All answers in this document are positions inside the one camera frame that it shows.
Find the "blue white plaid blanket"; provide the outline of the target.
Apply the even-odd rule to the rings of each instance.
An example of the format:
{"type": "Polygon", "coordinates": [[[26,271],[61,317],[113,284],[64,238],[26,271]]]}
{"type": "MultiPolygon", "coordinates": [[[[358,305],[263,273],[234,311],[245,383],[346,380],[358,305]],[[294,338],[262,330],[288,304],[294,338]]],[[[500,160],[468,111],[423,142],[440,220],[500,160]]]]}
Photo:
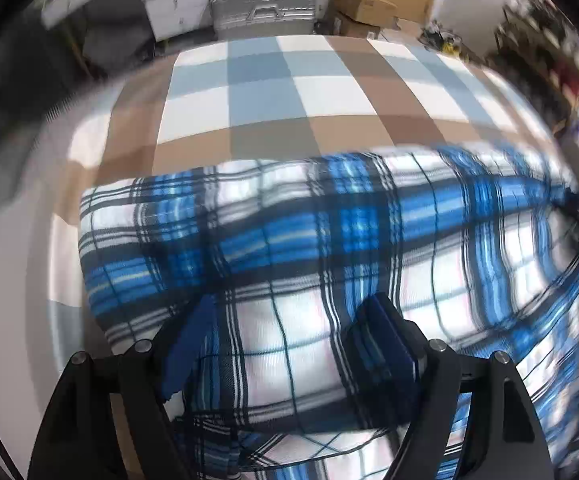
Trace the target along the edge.
{"type": "Polygon", "coordinates": [[[384,294],[429,339],[506,352],[551,459],[579,437],[579,245],[553,154],[507,143],[237,160],[81,196],[115,352],[175,332],[160,399],[195,479],[376,479],[405,423],[384,294]]]}

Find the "brown blue checkered bed sheet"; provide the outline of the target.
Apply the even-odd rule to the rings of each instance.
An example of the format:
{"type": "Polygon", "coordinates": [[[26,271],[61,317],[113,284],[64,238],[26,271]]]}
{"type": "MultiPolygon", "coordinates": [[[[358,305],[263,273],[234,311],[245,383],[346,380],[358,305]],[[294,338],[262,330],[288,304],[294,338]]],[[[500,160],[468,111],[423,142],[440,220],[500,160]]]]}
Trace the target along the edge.
{"type": "Polygon", "coordinates": [[[280,36],[214,42],[92,90],[63,119],[47,296],[82,304],[79,201],[92,185],[232,159],[391,144],[524,143],[550,128],[502,76],[409,41],[280,36]]]}

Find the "wooden shoe rack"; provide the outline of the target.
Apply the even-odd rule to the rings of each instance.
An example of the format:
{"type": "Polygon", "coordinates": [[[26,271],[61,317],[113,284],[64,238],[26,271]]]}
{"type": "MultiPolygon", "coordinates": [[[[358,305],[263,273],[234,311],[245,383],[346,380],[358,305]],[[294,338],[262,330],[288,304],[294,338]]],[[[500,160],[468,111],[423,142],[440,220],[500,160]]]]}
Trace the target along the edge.
{"type": "Polygon", "coordinates": [[[579,115],[579,34],[551,0],[505,0],[488,65],[554,131],[579,115]]]}

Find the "brown cardboard box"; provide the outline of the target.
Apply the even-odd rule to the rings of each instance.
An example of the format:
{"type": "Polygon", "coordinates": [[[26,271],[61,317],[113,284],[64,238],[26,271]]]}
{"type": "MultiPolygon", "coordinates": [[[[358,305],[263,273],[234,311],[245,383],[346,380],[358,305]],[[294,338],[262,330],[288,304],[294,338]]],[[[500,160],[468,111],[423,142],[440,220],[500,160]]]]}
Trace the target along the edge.
{"type": "Polygon", "coordinates": [[[387,0],[329,0],[326,19],[333,36],[362,39],[398,26],[397,8],[387,0]]]}

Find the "silver hard suitcase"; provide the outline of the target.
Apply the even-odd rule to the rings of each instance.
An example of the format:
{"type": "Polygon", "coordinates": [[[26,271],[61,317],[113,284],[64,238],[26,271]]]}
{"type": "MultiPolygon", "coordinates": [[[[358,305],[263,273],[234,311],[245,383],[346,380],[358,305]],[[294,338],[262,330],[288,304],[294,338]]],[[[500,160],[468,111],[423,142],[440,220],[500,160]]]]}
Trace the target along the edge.
{"type": "Polygon", "coordinates": [[[315,0],[210,0],[219,40],[311,35],[315,0]]]}

